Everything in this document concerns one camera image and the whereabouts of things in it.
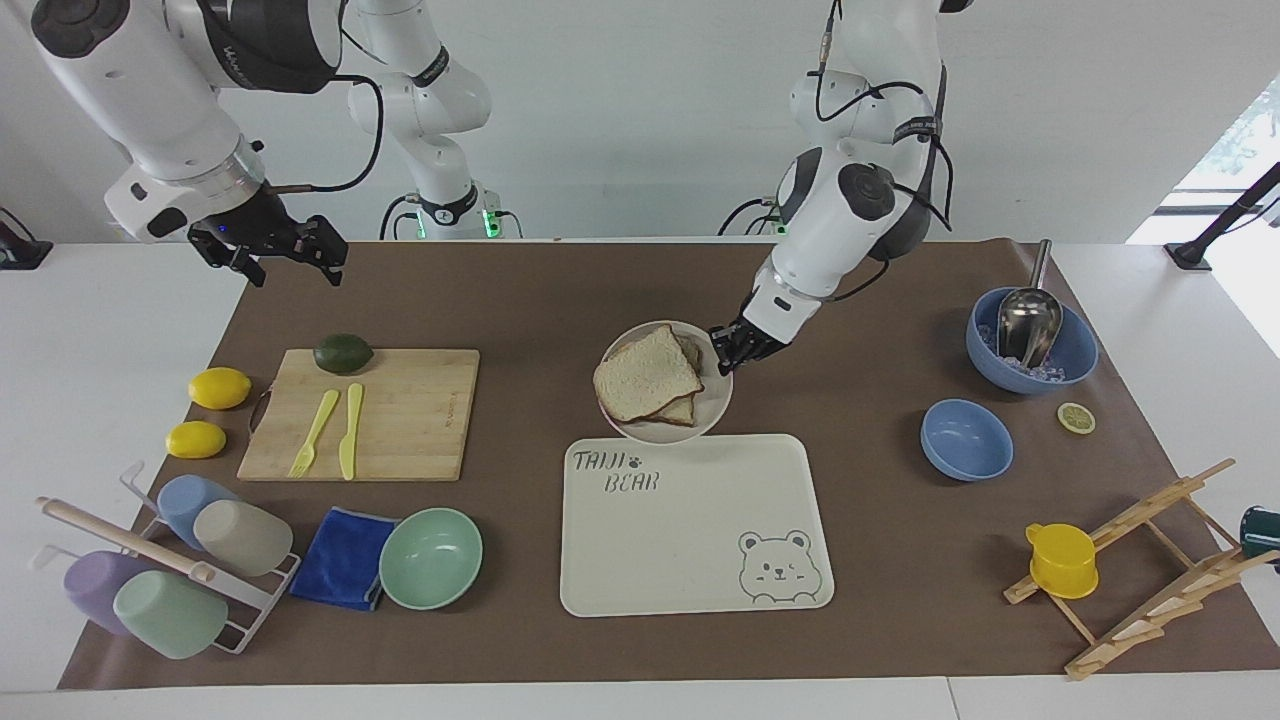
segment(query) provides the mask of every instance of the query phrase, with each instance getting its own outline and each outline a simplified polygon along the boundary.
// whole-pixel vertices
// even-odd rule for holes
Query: avocado
[[[374,357],[374,348],[364,338],[348,333],[332,334],[311,351],[316,366],[329,373],[355,373]]]

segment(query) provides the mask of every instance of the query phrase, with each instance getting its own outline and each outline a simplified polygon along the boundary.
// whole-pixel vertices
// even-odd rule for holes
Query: yellow measuring cup
[[[1097,548],[1075,525],[1027,525],[1032,543],[1032,579],[1044,592],[1064,600],[1087,597],[1098,588]]]

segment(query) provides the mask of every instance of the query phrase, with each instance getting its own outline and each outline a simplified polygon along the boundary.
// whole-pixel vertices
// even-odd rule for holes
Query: brown table mat
[[[970,365],[964,323],[982,292],[1018,284],[1030,250],[1009,241],[929,243],[873,288],[827,307],[797,343],[742,369],[717,433],[791,433],[809,451],[836,573],[836,597],[801,612],[575,619],[559,603],[564,450],[609,437],[591,391],[600,352],[627,328],[675,318],[731,320],[768,249],[759,245],[356,245],[330,288],[311,268],[270,263],[241,299],[214,365],[255,391],[284,350],[330,332],[375,347],[480,350],[471,437],[457,483],[241,483],[248,410],[193,409],[229,429],[216,459],[169,459],[159,479],[214,478],[293,525],[305,552],[330,506],[404,516],[428,506],[471,515],[485,539],[474,588],[435,612],[384,600],[374,614],[285,596],[239,657],[168,661],[88,625],[63,688],[220,684],[476,683],[1059,674],[1084,648],[1043,596],[1009,606],[1027,573],[1023,528],[1085,529],[1175,478],[1110,359],[1041,398],[1010,395]],[[872,272],[870,264],[856,273]],[[1078,307],[1056,269],[1048,288]],[[977,484],[938,474],[919,447],[924,410],[945,397],[992,409],[1015,442],[1012,468]],[[1076,401],[1088,437],[1053,416]],[[1224,447],[1222,455],[1233,448]],[[1231,482],[1231,473],[1213,482]],[[1196,556],[1213,552],[1189,512],[1161,518]],[[1138,530],[1100,557],[1102,585],[1075,603],[1107,630],[1180,565]],[[1280,648],[1236,587],[1172,623],[1107,673],[1280,667]]]

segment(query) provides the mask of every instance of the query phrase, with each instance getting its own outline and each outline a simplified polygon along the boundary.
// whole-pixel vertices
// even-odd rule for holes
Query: cup
[[[160,518],[173,529],[173,534],[195,550],[204,551],[196,538],[195,524],[200,511],[219,500],[239,500],[223,486],[200,475],[178,475],[165,483],[156,496]]]
[[[219,500],[201,510],[195,533],[220,565],[246,578],[270,573],[293,548],[288,523],[238,500]]]
[[[1098,589],[1097,548],[1080,528],[1027,525],[1027,542],[1032,543],[1032,579],[1044,592],[1079,600]]]
[[[1280,550],[1280,512],[1254,505],[1240,518],[1240,548],[1245,557],[1257,557],[1272,550]],[[1272,561],[1280,573],[1280,560]]]
[[[113,609],[131,633],[170,660],[184,660],[212,644],[228,614],[223,598],[163,570],[147,570],[124,583]]]
[[[115,594],[127,582],[154,569],[150,562],[132,555],[96,550],[72,562],[63,575],[63,591],[90,620],[113,635],[127,635],[129,629],[113,609]]]

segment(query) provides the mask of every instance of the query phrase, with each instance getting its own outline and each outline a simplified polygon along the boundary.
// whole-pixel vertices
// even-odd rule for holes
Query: green indicator light
[[[489,237],[498,237],[502,234],[502,222],[499,222],[497,215],[489,210],[484,211],[484,229],[485,234]]]

